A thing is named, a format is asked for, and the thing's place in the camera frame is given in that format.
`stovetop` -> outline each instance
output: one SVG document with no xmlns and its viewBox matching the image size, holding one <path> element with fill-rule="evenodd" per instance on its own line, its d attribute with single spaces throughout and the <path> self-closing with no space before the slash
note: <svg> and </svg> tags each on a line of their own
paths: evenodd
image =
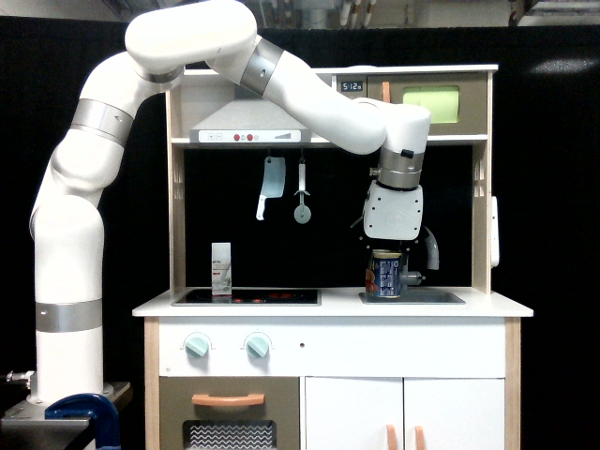
<svg viewBox="0 0 600 450">
<path fill-rule="evenodd" d="M 231 295 L 213 296 L 210 289 L 194 289 L 174 306 L 318 306 L 321 296 L 317 289 L 232 289 Z"/>
</svg>

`blue can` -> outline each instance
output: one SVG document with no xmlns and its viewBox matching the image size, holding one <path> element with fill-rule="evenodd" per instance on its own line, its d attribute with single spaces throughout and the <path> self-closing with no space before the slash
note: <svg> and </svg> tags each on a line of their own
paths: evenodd
<svg viewBox="0 0 600 450">
<path fill-rule="evenodd" d="M 367 293 L 400 297 L 400 252 L 373 250 L 367 267 Z"/>
</svg>

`cabinet handle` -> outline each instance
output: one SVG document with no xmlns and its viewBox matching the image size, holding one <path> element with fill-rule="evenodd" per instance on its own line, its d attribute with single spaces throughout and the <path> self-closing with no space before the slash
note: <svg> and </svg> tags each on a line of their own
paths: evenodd
<svg viewBox="0 0 600 450">
<path fill-rule="evenodd" d="M 191 398 L 194 405 L 200 406 L 252 406 L 264 404 L 264 394 L 249 394 L 245 397 L 210 397 L 196 394 Z"/>
<path fill-rule="evenodd" d="M 392 94 L 390 92 L 390 82 L 382 82 L 382 99 L 385 103 L 392 102 Z"/>
<path fill-rule="evenodd" d="M 416 432 L 416 450 L 425 450 L 425 435 L 423 434 L 423 427 L 417 425 L 414 428 Z"/>
<path fill-rule="evenodd" d="M 387 449 L 397 450 L 396 447 L 396 430 L 393 425 L 387 426 Z"/>
</svg>

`white countertop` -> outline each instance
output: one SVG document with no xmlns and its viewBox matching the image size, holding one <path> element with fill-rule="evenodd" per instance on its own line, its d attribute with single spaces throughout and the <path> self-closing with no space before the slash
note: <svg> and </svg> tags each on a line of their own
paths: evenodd
<svg viewBox="0 0 600 450">
<path fill-rule="evenodd" d="M 364 304 L 359 293 L 365 288 L 324 288 L 318 306 L 285 305 L 181 305 L 173 306 L 189 291 L 166 291 L 133 310 L 135 317 L 531 317 L 533 310 L 493 292 L 475 288 L 427 288 L 453 293 L 464 305 Z"/>
</svg>

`control knob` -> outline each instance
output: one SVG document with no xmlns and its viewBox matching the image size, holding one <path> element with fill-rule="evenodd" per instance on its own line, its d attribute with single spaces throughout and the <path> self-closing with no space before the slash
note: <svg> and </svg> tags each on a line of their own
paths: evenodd
<svg viewBox="0 0 600 450">
<path fill-rule="evenodd" d="M 186 338 L 184 348 L 190 358 L 202 358 L 208 353 L 210 341 L 202 333 L 192 333 Z"/>
<path fill-rule="evenodd" d="M 263 333 L 252 333 L 246 338 L 246 352 L 252 358 L 264 358 L 269 353 L 269 337 Z"/>
</svg>

